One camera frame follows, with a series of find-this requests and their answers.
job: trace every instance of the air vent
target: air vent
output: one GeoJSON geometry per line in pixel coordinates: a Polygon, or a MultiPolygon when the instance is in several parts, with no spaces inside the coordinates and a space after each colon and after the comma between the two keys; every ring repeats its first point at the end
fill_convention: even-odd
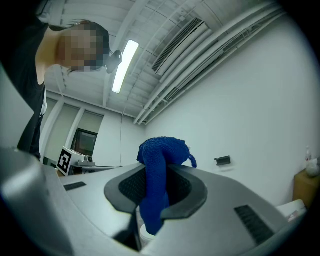
{"type": "Polygon", "coordinates": [[[170,56],[170,54],[187,38],[197,27],[204,23],[199,18],[194,18],[191,20],[186,26],[184,26],[179,34],[171,40],[168,46],[162,51],[158,59],[152,66],[152,69],[157,73],[157,71],[161,68],[162,64],[166,61],[166,59],[170,56]]]}
{"type": "Polygon", "coordinates": [[[249,205],[240,206],[234,208],[234,210],[257,245],[262,244],[274,235],[274,232],[249,205]]]}

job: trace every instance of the ceiling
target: ceiling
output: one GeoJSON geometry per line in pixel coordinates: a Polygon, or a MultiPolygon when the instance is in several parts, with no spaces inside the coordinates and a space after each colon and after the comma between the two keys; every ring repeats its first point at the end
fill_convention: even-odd
{"type": "Polygon", "coordinates": [[[52,67],[45,76],[47,91],[136,118],[160,84],[152,65],[181,28],[198,17],[216,32],[260,0],[60,0],[48,9],[49,21],[68,26],[78,20],[97,22],[108,30],[110,48],[124,50],[139,43],[121,92],[112,92],[115,73],[102,68],[67,73],[52,67]]]}

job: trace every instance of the fluorescent light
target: fluorescent light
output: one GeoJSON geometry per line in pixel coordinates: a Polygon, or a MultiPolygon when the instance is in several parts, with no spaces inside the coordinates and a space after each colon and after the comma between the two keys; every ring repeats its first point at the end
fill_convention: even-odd
{"type": "Polygon", "coordinates": [[[128,43],[126,44],[126,47],[122,55],[122,62],[116,71],[115,79],[113,82],[112,91],[114,93],[117,93],[117,94],[120,93],[130,62],[132,61],[132,58],[134,57],[138,47],[139,47],[139,44],[132,40],[129,40],[128,43]]]}

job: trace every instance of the gray device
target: gray device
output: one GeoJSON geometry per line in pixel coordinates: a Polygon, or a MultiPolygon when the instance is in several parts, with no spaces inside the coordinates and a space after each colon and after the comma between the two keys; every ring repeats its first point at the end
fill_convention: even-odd
{"type": "Polygon", "coordinates": [[[72,175],[74,168],[94,167],[96,163],[93,161],[92,156],[84,155],[72,149],[62,147],[57,169],[65,176],[72,175]]]}
{"type": "Polygon", "coordinates": [[[294,229],[241,183],[169,165],[163,227],[138,252],[134,212],[145,195],[143,164],[59,178],[29,154],[0,153],[1,197],[47,255],[267,255],[294,229]]]}

